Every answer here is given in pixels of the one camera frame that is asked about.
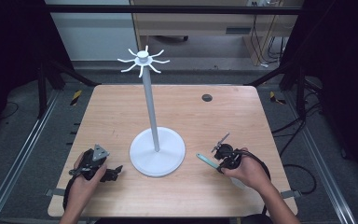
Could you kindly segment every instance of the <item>wooden tabletop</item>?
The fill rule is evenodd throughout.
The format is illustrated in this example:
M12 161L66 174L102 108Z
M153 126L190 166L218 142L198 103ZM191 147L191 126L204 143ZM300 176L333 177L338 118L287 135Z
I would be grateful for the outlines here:
M129 150L138 133L150 128L142 85L101 85L92 94L57 185L65 189L78 155L95 144L110 152L106 163L124 165L117 181L100 183L84 217L243 217L259 214L263 201L253 189L240 189L196 157L215 163L211 149L225 143L248 147L271 173L279 191L289 190L277 148L254 87L154 85L157 125L175 130L186 145L183 163L164 177L147 177L131 164ZM212 95L211 102L202 100ZM285 200L296 214L293 198ZM60 217L62 196L53 196L48 213Z

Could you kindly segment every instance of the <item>white stand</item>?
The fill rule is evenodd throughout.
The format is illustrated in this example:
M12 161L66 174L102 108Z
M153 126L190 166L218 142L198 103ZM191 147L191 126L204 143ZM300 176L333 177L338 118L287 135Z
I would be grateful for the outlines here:
M134 54L130 49L129 52L136 56L133 60L120 60L123 63L134 62L129 69L121 72L130 71L135 65L141 66L139 77L142 77L147 110L150 119L150 129L139 133L132 141L130 148L130 158L133 166L142 174L159 177L165 176L176 170L185 158L186 148L182 137L174 130L157 127L156 114L153 103L153 93L151 88L150 73L146 65L151 67L155 72L160 73L152 66L152 62L167 63L153 60L153 57L159 56L163 50L156 55L149 56L147 46L145 50Z

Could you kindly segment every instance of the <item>wall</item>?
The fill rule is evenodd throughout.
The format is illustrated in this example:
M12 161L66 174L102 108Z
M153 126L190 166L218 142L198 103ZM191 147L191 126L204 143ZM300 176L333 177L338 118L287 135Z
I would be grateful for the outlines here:
M48 5L128 5L128 0L45 0ZM131 14L51 13L71 61L116 61L137 51Z

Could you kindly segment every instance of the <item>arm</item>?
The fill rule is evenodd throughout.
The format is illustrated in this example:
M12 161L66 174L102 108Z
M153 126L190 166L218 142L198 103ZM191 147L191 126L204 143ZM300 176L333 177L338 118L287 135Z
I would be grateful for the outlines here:
M274 223L299 223L295 214L284 202L280 192L272 185L261 165L254 159L242 156L237 169L222 169L227 176L234 177L256 190L263 199Z
M77 158L74 166L75 168L80 163L82 157L83 153ZM83 175L77 177L69 191L68 204L66 205L60 224L72 224L78 222L83 209L89 202L105 172L106 164L103 164L90 181L84 178Z

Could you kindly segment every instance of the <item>round white base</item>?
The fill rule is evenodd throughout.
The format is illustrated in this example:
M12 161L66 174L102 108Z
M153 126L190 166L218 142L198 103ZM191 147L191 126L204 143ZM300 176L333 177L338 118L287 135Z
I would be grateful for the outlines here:
M159 152L155 150L151 129L139 133L130 148L133 166L142 174L153 177L172 173L186 154L185 142L177 132L163 127L157 129Z

